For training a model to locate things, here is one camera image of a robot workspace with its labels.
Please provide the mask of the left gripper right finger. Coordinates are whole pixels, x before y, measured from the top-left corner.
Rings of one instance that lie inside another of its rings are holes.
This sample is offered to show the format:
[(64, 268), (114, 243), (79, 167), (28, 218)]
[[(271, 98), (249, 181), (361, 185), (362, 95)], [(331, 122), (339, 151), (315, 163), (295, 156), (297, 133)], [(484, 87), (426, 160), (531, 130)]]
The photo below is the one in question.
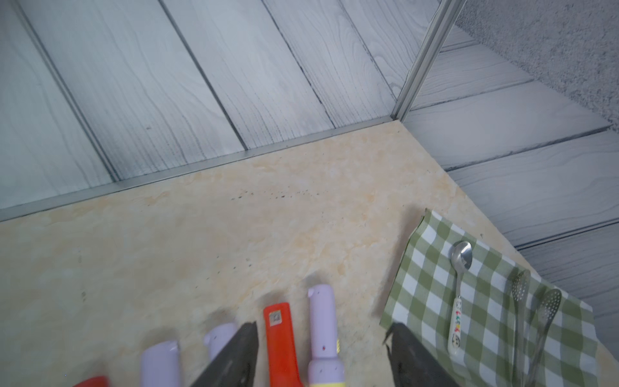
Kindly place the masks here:
[(395, 386), (459, 386), (405, 324), (394, 322), (383, 344)]

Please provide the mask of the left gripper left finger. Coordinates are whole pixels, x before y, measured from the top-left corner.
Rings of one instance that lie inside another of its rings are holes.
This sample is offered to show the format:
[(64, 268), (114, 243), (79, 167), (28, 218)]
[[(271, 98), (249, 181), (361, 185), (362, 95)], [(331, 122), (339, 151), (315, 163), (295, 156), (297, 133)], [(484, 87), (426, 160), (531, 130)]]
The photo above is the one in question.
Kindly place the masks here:
[(192, 386), (253, 386), (258, 351), (256, 322), (238, 325), (227, 346), (210, 361)]

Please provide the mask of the purple flashlight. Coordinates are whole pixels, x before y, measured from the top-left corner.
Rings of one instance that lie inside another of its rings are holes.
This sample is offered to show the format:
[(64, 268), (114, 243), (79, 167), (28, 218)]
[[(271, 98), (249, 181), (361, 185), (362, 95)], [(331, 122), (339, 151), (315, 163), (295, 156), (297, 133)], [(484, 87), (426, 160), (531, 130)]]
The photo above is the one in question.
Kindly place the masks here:
[(345, 367), (339, 358), (335, 295), (327, 284), (308, 290), (311, 359), (308, 365), (310, 386), (345, 386)]
[(140, 360), (142, 387), (182, 385), (180, 348), (177, 340), (169, 340), (147, 348)]
[(218, 325), (204, 336), (203, 342), (208, 349), (210, 361), (213, 361), (221, 353), (237, 331), (237, 323), (229, 322)]

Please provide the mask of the red flashlight white rim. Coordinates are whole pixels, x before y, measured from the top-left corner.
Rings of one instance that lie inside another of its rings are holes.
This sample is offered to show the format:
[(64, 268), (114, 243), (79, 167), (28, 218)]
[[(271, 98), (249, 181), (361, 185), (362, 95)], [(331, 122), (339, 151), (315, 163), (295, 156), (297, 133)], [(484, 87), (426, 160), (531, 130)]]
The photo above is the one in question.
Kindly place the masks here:
[(294, 343), (293, 321), (288, 303), (264, 309), (269, 358), (270, 386), (303, 387)]

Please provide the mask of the red flashlight all red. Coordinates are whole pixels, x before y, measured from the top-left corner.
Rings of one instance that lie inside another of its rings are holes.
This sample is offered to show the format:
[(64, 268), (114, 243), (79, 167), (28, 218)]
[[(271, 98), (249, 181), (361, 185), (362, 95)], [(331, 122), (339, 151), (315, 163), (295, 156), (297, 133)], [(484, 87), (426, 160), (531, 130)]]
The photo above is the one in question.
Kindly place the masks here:
[(106, 376), (96, 376), (83, 380), (74, 387), (109, 387), (110, 383)]

